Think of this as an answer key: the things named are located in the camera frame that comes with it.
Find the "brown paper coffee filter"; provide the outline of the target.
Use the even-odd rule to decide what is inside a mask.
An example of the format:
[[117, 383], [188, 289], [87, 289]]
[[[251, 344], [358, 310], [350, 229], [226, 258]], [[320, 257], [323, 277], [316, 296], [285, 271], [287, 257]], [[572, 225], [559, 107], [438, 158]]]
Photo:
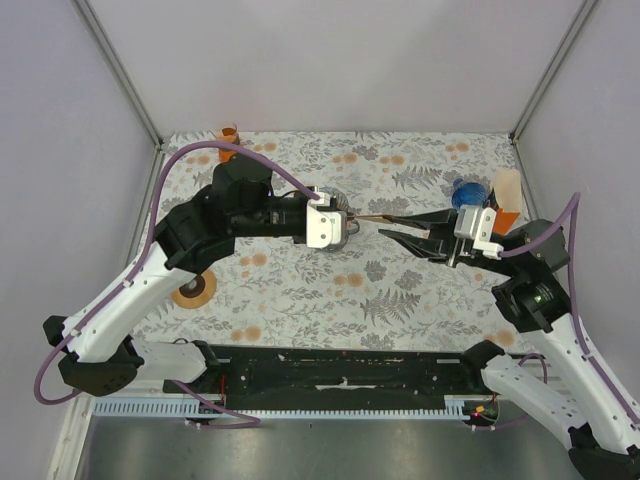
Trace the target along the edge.
[[351, 217], [351, 219], [358, 220], [358, 221], [378, 222], [383, 224], [393, 223], [393, 221], [390, 219], [388, 215], [354, 215]]

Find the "orange coffee filter box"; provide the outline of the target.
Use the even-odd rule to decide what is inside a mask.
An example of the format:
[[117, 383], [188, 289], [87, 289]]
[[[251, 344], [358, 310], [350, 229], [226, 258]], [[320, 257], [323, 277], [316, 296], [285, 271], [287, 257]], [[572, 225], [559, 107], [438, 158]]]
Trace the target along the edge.
[[498, 169], [491, 182], [492, 203], [496, 211], [493, 232], [505, 235], [522, 213], [521, 174], [517, 169]]

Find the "glass coffee server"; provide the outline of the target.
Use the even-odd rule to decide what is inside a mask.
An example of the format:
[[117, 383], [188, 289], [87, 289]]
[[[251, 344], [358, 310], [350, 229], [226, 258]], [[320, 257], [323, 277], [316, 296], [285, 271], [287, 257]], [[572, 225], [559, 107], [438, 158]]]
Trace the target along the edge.
[[341, 241], [338, 244], [335, 245], [330, 245], [328, 247], [329, 251], [340, 251], [342, 250], [348, 243], [348, 241], [350, 240], [350, 238], [356, 234], [358, 234], [360, 231], [360, 224], [358, 220], [349, 220], [346, 223], [345, 229], [343, 231], [344, 233], [344, 237], [341, 239]]

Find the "clear glass dripper cone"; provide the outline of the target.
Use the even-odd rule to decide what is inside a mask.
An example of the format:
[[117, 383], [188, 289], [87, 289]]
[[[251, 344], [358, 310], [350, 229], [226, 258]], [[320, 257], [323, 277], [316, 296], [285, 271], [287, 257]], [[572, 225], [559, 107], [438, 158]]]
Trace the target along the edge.
[[348, 212], [350, 205], [346, 195], [339, 189], [323, 186], [320, 188], [320, 191], [328, 194], [332, 201], [335, 203], [335, 207], [341, 211]]

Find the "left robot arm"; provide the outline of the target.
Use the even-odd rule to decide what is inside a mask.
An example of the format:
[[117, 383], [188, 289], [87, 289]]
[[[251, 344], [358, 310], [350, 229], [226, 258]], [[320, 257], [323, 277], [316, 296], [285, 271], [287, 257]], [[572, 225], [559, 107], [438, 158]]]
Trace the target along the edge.
[[191, 200], [150, 220], [141, 252], [95, 300], [73, 316], [44, 322], [63, 382], [73, 394], [96, 397], [142, 379], [212, 391], [220, 368], [206, 343], [147, 343], [132, 330], [172, 292], [233, 255], [237, 238], [305, 239], [308, 208], [319, 198], [266, 157], [238, 150]]

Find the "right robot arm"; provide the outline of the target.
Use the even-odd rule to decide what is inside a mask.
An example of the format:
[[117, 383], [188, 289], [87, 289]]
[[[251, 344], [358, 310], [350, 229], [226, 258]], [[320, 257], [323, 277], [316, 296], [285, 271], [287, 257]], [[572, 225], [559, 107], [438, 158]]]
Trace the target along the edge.
[[571, 260], [561, 228], [535, 220], [501, 235], [494, 230], [496, 217], [496, 211], [478, 206], [387, 215], [391, 224], [428, 235], [382, 233], [432, 263], [466, 264], [506, 276], [492, 289], [498, 310], [550, 362], [570, 395], [560, 395], [525, 372], [489, 341], [465, 353], [470, 361], [457, 371], [465, 391], [488, 388], [515, 403], [565, 447], [583, 478], [638, 478], [639, 403], [588, 338], [574, 302], [555, 276]]

